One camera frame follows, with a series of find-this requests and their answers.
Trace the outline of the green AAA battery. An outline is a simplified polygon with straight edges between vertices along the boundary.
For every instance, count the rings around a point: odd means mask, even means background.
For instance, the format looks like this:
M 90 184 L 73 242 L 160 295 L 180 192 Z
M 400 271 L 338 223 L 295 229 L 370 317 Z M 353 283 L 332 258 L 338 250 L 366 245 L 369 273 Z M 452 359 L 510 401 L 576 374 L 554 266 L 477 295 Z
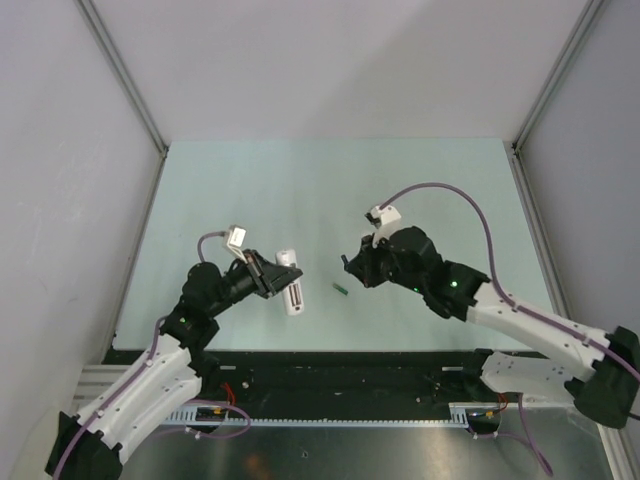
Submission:
M 346 296 L 346 295 L 348 295 L 348 293 L 349 293 L 349 292 L 348 292 L 348 290 L 346 290 L 344 287 L 342 287 L 342 286 L 341 286 L 341 285 L 339 285 L 339 284 L 333 283 L 333 285 L 332 285 L 332 286 L 333 286 L 333 288 L 334 288 L 336 291 L 340 292 L 342 295 L 345 295 L 345 296 Z

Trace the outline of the white remote control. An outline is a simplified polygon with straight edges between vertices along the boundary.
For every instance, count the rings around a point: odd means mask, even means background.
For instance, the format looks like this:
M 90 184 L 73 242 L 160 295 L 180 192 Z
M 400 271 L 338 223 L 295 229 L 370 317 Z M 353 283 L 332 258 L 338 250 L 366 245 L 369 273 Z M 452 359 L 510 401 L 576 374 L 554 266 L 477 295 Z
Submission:
M 281 266 L 296 268 L 298 261 L 293 249 L 280 250 L 275 254 L 276 263 Z M 297 316 L 304 312 L 305 304 L 300 279 L 292 281 L 282 291 L 285 312 L 288 316 Z

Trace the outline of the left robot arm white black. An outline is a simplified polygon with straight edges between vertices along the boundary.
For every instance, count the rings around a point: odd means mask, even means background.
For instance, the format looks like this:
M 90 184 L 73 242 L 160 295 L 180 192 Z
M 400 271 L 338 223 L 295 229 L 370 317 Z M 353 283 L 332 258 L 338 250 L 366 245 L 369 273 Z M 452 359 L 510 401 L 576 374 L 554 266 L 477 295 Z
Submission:
M 157 321 L 150 346 L 90 404 L 60 414 L 46 473 L 54 479 L 119 478 L 172 412 L 219 392 L 221 376 L 204 353 L 219 331 L 217 316 L 251 295 L 287 295 L 301 275 L 292 249 L 273 261 L 247 249 L 226 272 L 211 262 L 193 266 L 178 303 Z

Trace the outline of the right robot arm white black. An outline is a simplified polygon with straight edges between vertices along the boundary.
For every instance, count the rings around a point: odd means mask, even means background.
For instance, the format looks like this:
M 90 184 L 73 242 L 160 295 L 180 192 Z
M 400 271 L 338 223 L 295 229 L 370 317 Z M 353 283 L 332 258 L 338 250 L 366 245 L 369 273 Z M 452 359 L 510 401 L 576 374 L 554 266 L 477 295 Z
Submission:
M 389 238 L 362 238 L 344 269 L 365 287 L 386 282 L 419 294 L 436 315 L 490 328 L 528 346 L 539 358 L 524 368 L 505 355 L 489 354 L 461 376 L 463 393 L 484 401 L 494 392 L 534 393 L 572 400 L 587 418 L 621 429 L 639 393 L 639 338 L 618 327 L 612 332 L 546 313 L 506 293 L 486 274 L 445 260 L 418 227 Z

